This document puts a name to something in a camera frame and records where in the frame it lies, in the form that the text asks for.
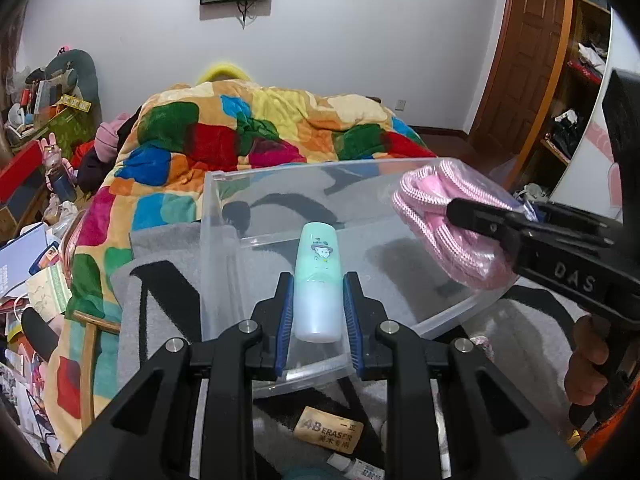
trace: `mint green bottle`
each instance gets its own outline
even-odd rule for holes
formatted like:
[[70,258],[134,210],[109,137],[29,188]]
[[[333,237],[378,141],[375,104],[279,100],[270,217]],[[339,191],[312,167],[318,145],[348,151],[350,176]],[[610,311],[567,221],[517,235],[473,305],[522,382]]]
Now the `mint green bottle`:
[[342,267],[335,229],[311,222],[302,228],[293,285],[293,334],[302,341],[340,341],[344,319]]

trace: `pink beanie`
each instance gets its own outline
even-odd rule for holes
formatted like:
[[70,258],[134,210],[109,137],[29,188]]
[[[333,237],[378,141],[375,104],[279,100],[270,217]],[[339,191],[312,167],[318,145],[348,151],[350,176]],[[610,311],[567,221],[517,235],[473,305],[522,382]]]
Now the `pink beanie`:
[[112,162],[118,155],[118,130],[131,117],[123,113],[111,123],[102,123],[95,133],[95,154],[101,162]]

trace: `cartoon character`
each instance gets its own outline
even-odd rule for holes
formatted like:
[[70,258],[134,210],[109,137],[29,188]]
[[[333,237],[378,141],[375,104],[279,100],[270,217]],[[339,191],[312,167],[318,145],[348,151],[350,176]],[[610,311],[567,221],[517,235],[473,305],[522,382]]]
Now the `cartoon character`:
[[311,245],[311,249],[316,253],[316,260],[318,258],[322,258],[323,261],[327,261],[330,254],[334,252],[334,250],[329,247],[327,242],[321,242],[320,238],[315,238],[314,243]]

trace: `door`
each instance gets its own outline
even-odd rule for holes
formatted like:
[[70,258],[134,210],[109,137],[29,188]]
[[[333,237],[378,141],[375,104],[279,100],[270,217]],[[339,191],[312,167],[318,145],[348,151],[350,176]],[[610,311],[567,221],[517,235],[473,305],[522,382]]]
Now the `door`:
[[469,136],[491,166],[517,156],[531,130],[556,60],[564,0],[511,0],[507,12],[494,78]]

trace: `door frame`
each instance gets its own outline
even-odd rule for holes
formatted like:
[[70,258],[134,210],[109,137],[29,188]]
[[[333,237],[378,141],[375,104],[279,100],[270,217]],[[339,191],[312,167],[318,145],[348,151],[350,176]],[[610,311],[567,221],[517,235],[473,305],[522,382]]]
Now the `door frame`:
[[[509,25],[509,20],[511,18],[511,7],[513,5],[513,0],[505,0],[504,4],[504,13],[502,16],[502,24],[500,25],[500,35],[498,37],[498,43],[495,49],[494,61],[491,65],[491,70],[489,71],[489,77],[487,78],[486,85],[484,87],[484,92],[482,93],[482,98],[480,99],[480,104],[478,106],[478,111],[476,112],[476,116],[474,118],[474,122],[471,126],[471,130],[469,131],[468,142],[473,145],[474,138],[478,134],[478,130],[480,124],[482,122],[482,116],[484,115],[484,110],[489,101],[489,96],[494,87],[495,76],[498,72],[498,67],[502,60],[502,54],[504,51],[504,42],[507,35],[507,28]],[[553,100],[553,96],[556,92],[556,86],[558,85],[558,81],[560,79],[560,73],[562,71],[562,67],[564,66],[564,58],[567,53],[567,48],[569,45],[569,36],[571,32],[571,21],[572,15],[574,11],[574,0],[564,0],[564,11],[562,14],[562,27],[560,30],[560,39],[558,42],[558,51],[556,52],[556,58],[554,60],[553,67],[551,69],[551,76],[549,77],[549,82],[546,85],[545,94],[542,97],[542,102],[540,103],[540,108],[538,109],[538,113],[531,125],[529,133],[527,134],[527,138],[522,145],[520,153],[516,158],[516,162],[508,174],[506,180],[502,183],[502,185],[509,189],[516,181],[520,171],[524,167],[527,159],[529,158],[529,153],[533,149],[536,141],[538,140],[538,134],[540,133],[540,129],[545,121],[546,114],[548,113],[549,107],[551,106],[551,101]]]

